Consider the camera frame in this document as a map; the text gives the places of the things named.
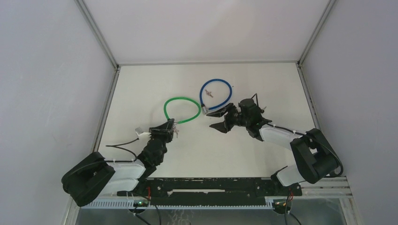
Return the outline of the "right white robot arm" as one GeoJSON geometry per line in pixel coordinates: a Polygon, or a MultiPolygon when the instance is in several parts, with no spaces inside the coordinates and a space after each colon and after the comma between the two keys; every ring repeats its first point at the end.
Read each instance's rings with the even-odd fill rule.
{"type": "Polygon", "coordinates": [[[344,167],[321,130],[313,128],[305,133],[272,124],[262,116],[261,109],[252,98],[243,99],[237,106],[229,103],[209,117],[223,117],[224,121],[210,127],[227,133],[234,126],[245,127],[248,134],[259,141],[269,142],[292,152],[295,163],[276,171],[271,182],[272,191],[284,195],[290,185],[306,181],[317,183],[325,177],[339,177],[344,167]]]}

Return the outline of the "green cable lock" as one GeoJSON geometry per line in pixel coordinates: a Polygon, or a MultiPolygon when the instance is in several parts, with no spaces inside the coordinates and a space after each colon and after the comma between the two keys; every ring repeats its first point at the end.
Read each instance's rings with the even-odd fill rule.
{"type": "Polygon", "coordinates": [[[164,112],[164,115],[167,120],[170,119],[168,112],[167,112],[167,106],[170,102],[177,101],[177,100],[189,101],[191,103],[194,103],[198,108],[198,112],[194,116],[192,116],[188,119],[175,122],[175,124],[184,124],[184,123],[190,122],[190,121],[196,119],[197,117],[199,117],[199,115],[201,114],[201,105],[197,101],[195,101],[194,99],[189,98],[189,97],[172,97],[172,98],[168,99],[167,101],[165,101],[165,103],[163,105],[163,112],[164,112]]]}

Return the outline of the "blue cable lock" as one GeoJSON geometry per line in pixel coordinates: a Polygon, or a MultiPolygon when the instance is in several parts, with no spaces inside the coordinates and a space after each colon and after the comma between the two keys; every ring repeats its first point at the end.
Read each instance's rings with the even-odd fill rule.
{"type": "Polygon", "coordinates": [[[203,114],[218,110],[229,103],[232,98],[232,86],[223,79],[211,79],[205,82],[199,91],[199,101],[203,114]],[[212,92],[213,98],[205,93],[205,89],[212,92]]]}

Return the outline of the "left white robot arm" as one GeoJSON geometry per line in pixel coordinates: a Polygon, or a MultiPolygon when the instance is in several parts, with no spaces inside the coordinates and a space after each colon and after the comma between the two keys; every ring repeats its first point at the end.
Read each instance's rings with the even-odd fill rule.
{"type": "Polygon", "coordinates": [[[143,132],[136,128],[137,140],[148,138],[138,155],[129,160],[107,160],[99,152],[93,152],[66,172],[62,179],[63,190],[78,206],[86,206],[97,197],[120,191],[142,195],[147,188],[144,181],[154,173],[167,153],[167,143],[174,137],[175,120],[143,132]]]}

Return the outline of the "silver green-lock keys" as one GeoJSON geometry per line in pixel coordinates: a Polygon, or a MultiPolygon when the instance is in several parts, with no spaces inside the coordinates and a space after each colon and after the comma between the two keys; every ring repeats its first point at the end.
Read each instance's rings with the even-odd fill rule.
{"type": "Polygon", "coordinates": [[[177,129],[176,125],[177,125],[176,123],[173,125],[173,131],[175,133],[176,138],[178,138],[179,130],[177,129]]]}

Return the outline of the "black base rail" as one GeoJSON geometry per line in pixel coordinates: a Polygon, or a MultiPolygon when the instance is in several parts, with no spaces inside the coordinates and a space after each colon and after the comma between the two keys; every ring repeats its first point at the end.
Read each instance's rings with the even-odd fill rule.
{"type": "Polygon", "coordinates": [[[117,196],[145,196],[160,206],[264,206],[266,198],[302,196],[298,183],[284,187],[271,178],[147,178],[117,196]]]}

